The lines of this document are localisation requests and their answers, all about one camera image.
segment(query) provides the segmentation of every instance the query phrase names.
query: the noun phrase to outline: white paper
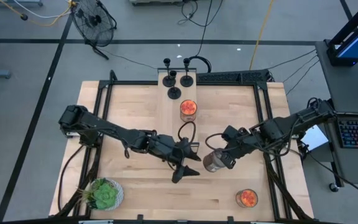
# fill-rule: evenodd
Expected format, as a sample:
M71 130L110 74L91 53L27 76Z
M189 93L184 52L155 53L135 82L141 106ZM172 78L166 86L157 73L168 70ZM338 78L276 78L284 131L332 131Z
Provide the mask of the white paper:
M302 141L305 144L309 145L308 149L309 151L312 151L313 149L328 142L328 139L324 135L324 133L318 128L318 126L314 125L306 131L306 134L303 137Z

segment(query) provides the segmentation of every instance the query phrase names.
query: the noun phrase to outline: chair wheel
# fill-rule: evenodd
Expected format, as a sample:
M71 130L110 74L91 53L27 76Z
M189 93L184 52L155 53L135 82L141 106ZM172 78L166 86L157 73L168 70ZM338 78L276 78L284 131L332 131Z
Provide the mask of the chair wheel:
M329 189L330 189L332 192L338 192L338 191L339 191L339 187L338 187L335 183L329 184Z

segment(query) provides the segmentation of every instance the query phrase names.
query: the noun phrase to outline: orange object in jar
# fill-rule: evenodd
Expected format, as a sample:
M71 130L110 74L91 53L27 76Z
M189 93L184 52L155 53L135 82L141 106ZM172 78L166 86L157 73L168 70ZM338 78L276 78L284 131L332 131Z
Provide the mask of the orange object in jar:
M258 195L251 189L240 190L236 202L243 208L252 208L258 203Z
M180 119L184 122L196 119L197 104L192 100L185 100L180 104Z

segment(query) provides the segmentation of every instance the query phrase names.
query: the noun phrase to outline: yellow cable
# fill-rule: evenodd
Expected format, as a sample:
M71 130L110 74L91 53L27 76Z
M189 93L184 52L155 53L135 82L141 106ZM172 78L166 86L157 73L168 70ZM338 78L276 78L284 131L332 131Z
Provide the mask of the yellow cable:
M40 24L40 23L35 22L35 21L31 20L31 19L29 19L29 21L32 22L35 25L38 25L38 26L44 26L44 27L53 26L64 14L66 14L66 12L68 12L70 10L70 8L71 8L71 5L69 5L69 7L66 9L66 11L64 11L58 17L56 17L56 19L51 24Z
M6 7L8 7L10 10L12 10L13 12L15 12L16 14L18 14L20 17L22 17L23 14L20 13L20 12L18 12L17 10L15 10L12 6L8 5L8 4L5 3L3 0L0 0L0 2L3 3ZM56 19L55 19L51 24L40 24L40 23L38 23L38 22L36 22L36 21L33 21L33 20L31 20L31 19L29 19L29 21L30 21L31 23L35 24L35 25L38 25L38 26L44 26L44 27L53 26L64 14L66 14L66 13L70 10L70 8L71 8L72 6L75 6L75 2L70 1L70 2L68 3L67 9L66 9L63 13L61 13L58 17L56 17Z
M269 18L270 11L272 10L273 2L274 2L274 0L271 0L270 4L268 5L267 14L266 14L266 16L265 16L264 23L262 24L262 27L260 28L259 37L258 37L258 40L256 41L256 45L255 45L255 49L254 49L254 54L252 55L251 63L250 63L250 65L249 65L249 70L251 70L251 68L252 68L252 64L253 64L253 62L254 62L254 57L255 57L255 54L256 54L256 50L258 49L259 41L260 41L260 39L262 38L262 33L264 32L264 28L265 28L267 19Z
M22 14L19 13L18 11L16 11L12 6L8 5L8 4L5 3L3 0L0 0L0 2L1 2L2 4L4 4L6 7L8 7L10 10L14 11L16 14L18 14L19 16L22 17Z

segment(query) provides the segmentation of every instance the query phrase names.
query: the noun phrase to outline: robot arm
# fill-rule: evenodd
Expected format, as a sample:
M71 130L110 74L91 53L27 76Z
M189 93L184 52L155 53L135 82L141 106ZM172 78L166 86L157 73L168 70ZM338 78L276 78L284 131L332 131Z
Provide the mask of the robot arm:
M84 106L67 106L59 120L60 129L64 134L76 132L80 134L80 144L95 147L99 135L105 134L122 142L125 156L129 158L128 148L137 153L149 153L176 167L172 182L177 183L182 177L199 175L200 173L183 166L184 158L201 161L191 150L188 138L175 142L172 136L157 135L156 131L126 129L109 121L103 120L88 112Z
M236 159L256 149L279 153L294 134L300 134L335 117L336 113L327 101L316 99L307 109L286 118L277 117L264 121L250 128L249 132L245 128L237 130L228 126L222 134L222 138L227 142L226 147L208 154L204 158L204 166L210 172L223 167L232 169Z

